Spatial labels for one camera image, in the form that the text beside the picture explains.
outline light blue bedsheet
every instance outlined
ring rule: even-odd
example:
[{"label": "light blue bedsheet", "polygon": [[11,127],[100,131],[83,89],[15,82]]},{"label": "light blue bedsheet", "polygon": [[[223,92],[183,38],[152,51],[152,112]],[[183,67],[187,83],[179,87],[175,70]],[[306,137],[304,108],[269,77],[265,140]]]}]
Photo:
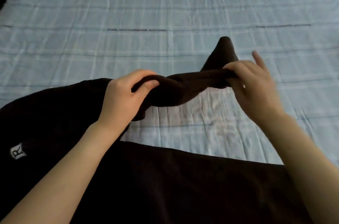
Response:
[{"label": "light blue bedsheet", "polygon": [[[0,12],[0,106],[145,68],[198,71],[221,36],[258,50],[286,111],[339,165],[339,0],[8,0]],[[231,89],[156,108],[123,140],[281,163]]]}]

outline left hand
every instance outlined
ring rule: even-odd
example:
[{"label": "left hand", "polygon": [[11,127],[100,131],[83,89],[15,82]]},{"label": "left hand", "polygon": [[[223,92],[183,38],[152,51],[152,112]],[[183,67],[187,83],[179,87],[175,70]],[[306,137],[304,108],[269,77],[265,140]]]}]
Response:
[{"label": "left hand", "polygon": [[156,73],[139,69],[110,81],[97,124],[120,135],[135,117],[150,90],[159,85],[157,80],[150,80],[140,86],[135,93],[131,92],[135,83],[149,75],[156,75]]}]

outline right hand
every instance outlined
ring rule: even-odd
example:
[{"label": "right hand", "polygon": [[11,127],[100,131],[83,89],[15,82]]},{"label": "right hand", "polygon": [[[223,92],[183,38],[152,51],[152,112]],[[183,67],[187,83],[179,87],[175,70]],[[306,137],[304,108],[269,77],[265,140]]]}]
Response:
[{"label": "right hand", "polygon": [[232,70],[238,75],[238,79],[230,78],[227,81],[232,86],[242,110],[258,126],[262,126],[276,116],[286,113],[264,60],[256,51],[252,56],[256,64],[242,60],[228,63],[223,68]]}]

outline plaid pattern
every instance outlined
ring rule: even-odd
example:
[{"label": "plaid pattern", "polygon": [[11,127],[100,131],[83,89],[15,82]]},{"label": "plaid pattern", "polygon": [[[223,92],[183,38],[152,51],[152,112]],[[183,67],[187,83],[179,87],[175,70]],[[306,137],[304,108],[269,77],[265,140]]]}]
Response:
[{"label": "plaid pattern", "polygon": [[[198,71],[221,36],[258,50],[286,111],[339,165],[338,0],[8,0],[0,13],[0,106],[35,91],[145,68]],[[123,140],[281,163],[231,89],[156,108]]]}]

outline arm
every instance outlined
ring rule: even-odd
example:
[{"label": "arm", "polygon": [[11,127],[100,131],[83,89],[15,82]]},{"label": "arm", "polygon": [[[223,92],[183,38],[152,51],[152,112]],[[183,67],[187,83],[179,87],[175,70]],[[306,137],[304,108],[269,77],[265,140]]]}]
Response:
[{"label": "arm", "polygon": [[105,152],[133,119],[158,81],[135,93],[132,86],[152,71],[135,71],[112,80],[102,111],[73,149],[2,220],[5,223],[69,223]]},{"label": "arm", "polygon": [[238,61],[224,68],[243,111],[265,133],[284,162],[315,223],[339,223],[339,170],[283,110],[275,83],[264,61]]}]

